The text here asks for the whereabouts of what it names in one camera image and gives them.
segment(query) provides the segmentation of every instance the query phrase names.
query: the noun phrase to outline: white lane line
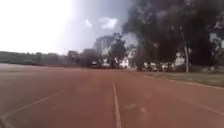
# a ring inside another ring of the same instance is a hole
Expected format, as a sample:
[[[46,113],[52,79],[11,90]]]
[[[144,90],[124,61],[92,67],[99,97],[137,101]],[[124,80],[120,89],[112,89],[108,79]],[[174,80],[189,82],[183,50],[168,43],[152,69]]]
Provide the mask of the white lane line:
[[[114,107],[115,107],[115,119],[116,119],[116,128],[122,128],[121,126],[121,114],[119,110],[118,98],[115,84],[113,83],[114,88]]]
[[[214,109],[214,108],[208,107],[208,106],[206,106],[206,105],[203,105],[203,104],[200,104],[200,103],[195,103],[195,102],[190,101],[190,100],[184,100],[184,99],[181,99],[181,98],[178,98],[178,99],[179,99],[179,100],[182,100],[182,101],[185,101],[185,102],[187,102],[187,103],[189,103],[189,104],[193,104],[193,105],[195,105],[195,106],[197,106],[197,107],[199,107],[199,108],[205,109],[205,110],[207,110],[207,111],[210,111],[210,112],[216,113],[216,114],[218,114],[218,115],[224,116],[224,113],[223,113],[223,112],[218,111],[218,110],[216,110],[216,109]]]
[[[2,125],[1,125],[1,127],[0,128],[15,128],[14,126],[12,126],[9,122],[7,122],[6,120],[3,120],[3,119],[1,119],[2,120]]]
[[[170,80],[166,79],[167,81],[173,82],[173,83],[178,83],[178,84],[185,84],[185,85],[195,85],[198,87],[205,87],[205,88],[211,88],[211,89],[222,89],[223,87],[215,87],[212,85],[206,85],[206,84],[200,84],[200,83],[195,83],[195,82],[185,82],[185,81],[178,81],[178,80]]]
[[[21,112],[21,111],[24,111],[24,110],[26,110],[26,109],[28,109],[28,108],[31,108],[32,106],[34,106],[34,105],[36,105],[36,104],[39,104],[39,103],[41,103],[41,102],[44,102],[44,101],[46,101],[46,100],[49,100],[49,99],[51,99],[51,98],[53,98],[53,97],[55,97],[55,96],[57,96],[57,95],[59,95],[59,94],[61,94],[61,93],[63,93],[63,92],[65,92],[65,90],[62,90],[62,91],[57,92],[57,93],[53,93],[53,94],[51,94],[51,95],[49,95],[49,96],[47,96],[47,97],[45,97],[45,98],[42,98],[42,99],[40,99],[40,100],[37,100],[37,101],[33,102],[33,103],[31,103],[31,104],[22,106],[22,107],[20,107],[20,108],[15,109],[15,110],[12,110],[12,111],[10,111],[10,112],[4,114],[4,115],[2,116],[2,119],[4,120],[4,119],[6,119],[6,118],[8,118],[8,117],[10,117],[10,116],[13,116],[14,114],[16,114],[16,113],[18,113],[18,112]]]

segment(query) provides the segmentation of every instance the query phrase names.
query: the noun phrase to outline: building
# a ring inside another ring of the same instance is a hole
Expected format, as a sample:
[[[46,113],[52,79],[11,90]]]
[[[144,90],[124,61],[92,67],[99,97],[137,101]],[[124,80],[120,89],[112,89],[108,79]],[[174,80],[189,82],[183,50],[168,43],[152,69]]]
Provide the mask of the building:
[[[136,49],[132,49],[128,52],[128,55],[120,63],[121,68],[132,68],[135,67],[134,57],[136,54]]]

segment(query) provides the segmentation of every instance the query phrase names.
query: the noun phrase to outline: white building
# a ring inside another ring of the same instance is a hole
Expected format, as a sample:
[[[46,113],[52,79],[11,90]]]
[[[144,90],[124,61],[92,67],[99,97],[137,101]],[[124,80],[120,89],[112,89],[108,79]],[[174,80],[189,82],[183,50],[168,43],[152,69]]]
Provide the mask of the white building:
[[[128,52],[127,57],[125,57],[120,63],[121,68],[132,68],[134,67],[134,57],[135,57],[136,49],[133,49]]]
[[[177,58],[174,63],[175,63],[175,66],[181,66],[185,63],[185,59],[183,56],[181,56],[180,53],[177,53]]]

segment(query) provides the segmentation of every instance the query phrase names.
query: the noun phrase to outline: field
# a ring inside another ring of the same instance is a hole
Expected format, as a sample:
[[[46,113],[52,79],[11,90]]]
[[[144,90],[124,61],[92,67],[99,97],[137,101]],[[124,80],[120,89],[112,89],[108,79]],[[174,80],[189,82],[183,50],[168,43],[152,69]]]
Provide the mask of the field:
[[[206,73],[149,73],[152,76],[184,81],[195,82],[215,87],[224,87],[224,74]]]
[[[223,128],[223,97],[145,73],[0,64],[0,128]]]

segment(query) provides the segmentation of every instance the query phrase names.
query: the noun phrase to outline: grass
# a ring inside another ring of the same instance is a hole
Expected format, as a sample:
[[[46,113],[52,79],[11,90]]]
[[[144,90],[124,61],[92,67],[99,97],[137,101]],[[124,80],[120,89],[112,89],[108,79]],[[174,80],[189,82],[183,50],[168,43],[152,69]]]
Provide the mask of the grass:
[[[215,87],[224,87],[224,74],[206,74],[206,73],[149,73],[152,76],[184,81],[194,82]]]

